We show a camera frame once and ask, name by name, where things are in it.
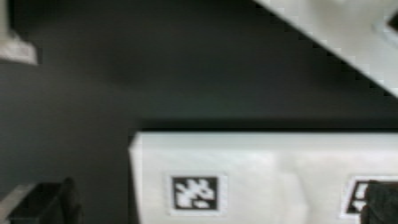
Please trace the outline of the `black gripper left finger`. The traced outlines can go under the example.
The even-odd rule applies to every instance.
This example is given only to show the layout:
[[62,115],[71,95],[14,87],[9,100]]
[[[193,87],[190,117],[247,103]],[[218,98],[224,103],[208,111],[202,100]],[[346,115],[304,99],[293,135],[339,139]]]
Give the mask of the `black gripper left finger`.
[[83,224],[74,180],[19,184],[0,194],[0,224]]

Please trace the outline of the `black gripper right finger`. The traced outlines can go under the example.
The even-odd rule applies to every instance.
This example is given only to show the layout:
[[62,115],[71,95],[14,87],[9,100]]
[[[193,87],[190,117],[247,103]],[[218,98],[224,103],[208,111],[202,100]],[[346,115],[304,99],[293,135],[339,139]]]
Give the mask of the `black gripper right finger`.
[[360,224],[398,224],[398,184],[371,181],[364,199]]

